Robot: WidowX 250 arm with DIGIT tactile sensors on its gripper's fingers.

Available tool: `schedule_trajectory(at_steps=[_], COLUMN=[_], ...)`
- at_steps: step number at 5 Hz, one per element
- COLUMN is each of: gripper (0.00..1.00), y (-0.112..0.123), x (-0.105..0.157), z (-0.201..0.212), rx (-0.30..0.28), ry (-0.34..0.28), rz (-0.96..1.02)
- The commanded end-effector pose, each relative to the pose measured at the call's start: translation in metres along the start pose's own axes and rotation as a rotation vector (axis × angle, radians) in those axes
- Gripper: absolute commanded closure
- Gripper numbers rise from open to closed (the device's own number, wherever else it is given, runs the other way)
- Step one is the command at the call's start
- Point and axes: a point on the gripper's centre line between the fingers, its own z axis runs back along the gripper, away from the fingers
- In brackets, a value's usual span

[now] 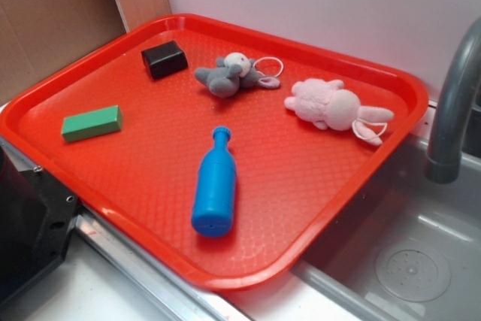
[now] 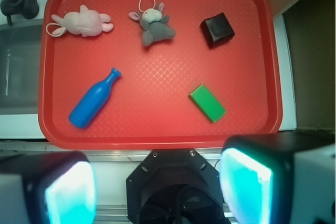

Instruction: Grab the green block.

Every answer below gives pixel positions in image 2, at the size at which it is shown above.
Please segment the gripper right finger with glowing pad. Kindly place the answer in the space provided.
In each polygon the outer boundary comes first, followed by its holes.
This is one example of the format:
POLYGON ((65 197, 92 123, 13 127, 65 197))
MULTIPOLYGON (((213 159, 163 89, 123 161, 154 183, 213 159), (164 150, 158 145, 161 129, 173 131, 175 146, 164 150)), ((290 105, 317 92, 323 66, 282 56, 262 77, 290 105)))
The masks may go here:
POLYGON ((335 223, 335 135, 285 131, 235 135, 219 182, 238 223, 335 223))

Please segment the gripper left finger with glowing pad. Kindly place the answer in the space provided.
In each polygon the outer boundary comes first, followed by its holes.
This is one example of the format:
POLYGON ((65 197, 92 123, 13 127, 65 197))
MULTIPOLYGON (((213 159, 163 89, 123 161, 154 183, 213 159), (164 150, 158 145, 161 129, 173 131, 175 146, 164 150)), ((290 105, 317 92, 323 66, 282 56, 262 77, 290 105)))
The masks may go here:
POLYGON ((97 177, 79 151, 1 157, 1 223, 93 223, 97 177))

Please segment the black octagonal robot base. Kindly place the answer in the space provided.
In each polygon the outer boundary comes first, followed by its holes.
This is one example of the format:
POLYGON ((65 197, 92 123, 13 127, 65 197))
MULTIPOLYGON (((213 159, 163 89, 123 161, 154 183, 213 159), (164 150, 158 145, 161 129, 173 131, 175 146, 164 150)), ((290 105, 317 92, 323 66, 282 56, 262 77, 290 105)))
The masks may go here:
POLYGON ((127 177, 131 223, 229 223, 219 172, 196 150, 153 150, 127 177))

